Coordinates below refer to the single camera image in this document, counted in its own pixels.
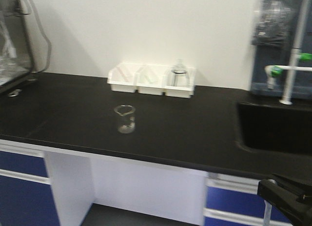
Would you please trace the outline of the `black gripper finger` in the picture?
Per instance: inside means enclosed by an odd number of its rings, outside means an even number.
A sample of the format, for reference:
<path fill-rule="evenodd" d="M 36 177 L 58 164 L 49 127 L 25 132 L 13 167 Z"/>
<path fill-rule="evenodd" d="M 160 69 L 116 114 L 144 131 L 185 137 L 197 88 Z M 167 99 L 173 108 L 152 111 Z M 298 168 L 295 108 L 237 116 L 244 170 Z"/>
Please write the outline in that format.
<path fill-rule="evenodd" d="M 277 208 L 292 225 L 312 224 L 312 199 L 299 199 L 269 179 L 263 179 L 258 183 L 257 194 Z"/>
<path fill-rule="evenodd" d="M 273 173 L 273 179 L 278 185 L 287 191 L 298 196 L 299 199 L 311 199 L 312 198 L 312 181 L 303 180 L 294 177 L 288 177 Z"/>

